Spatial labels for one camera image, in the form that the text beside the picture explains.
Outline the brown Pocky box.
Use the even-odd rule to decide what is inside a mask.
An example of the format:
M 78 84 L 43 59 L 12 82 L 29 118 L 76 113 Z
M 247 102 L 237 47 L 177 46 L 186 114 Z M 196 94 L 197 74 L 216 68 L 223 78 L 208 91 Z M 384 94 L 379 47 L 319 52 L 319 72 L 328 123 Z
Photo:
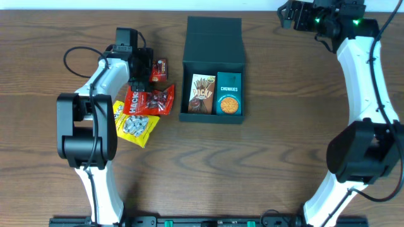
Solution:
M 193 74 L 188 112 L 210 115 L 212 113 L 216 76 Z

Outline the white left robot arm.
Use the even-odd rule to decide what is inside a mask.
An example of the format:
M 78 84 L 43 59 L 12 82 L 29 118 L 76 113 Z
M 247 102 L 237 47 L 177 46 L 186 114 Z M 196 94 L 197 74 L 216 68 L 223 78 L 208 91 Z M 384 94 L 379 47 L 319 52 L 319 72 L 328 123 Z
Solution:
M 112 160 L 117 151 L 113 102 L 123 86 L 150 91 L 153 49 L 138 46 L 141 32 L 117 28 L 116 41 L 98 52 L 97 70 L 56 101 L 57 152 L 80 177 L 92 210 L 89 226 L 121 226 L 124 203 Z

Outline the red Hello Panda box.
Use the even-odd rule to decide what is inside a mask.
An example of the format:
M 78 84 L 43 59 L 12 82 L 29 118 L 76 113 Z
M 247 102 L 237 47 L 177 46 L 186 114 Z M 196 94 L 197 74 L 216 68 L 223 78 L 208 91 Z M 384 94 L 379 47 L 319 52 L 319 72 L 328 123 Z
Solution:
M 153 61 L 150 82 L 164 82 L 168 78 L 167 60 L 157 59 Z

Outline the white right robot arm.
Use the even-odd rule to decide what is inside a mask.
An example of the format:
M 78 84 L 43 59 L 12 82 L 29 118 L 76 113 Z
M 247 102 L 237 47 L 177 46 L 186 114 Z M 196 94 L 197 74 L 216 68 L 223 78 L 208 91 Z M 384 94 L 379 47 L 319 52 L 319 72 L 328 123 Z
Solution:
M 289 226 L 365 226 L 344 218 L 356 195 L 403 164 L 403 125 L 386 89 L 380 60 L 384 27 L 365 17 L 363 1 L 287 1 L 277 11 L 283 28 L 313 32 L 336 54 L 347 89 L 347 127 L 328 145 L 328 172 Z

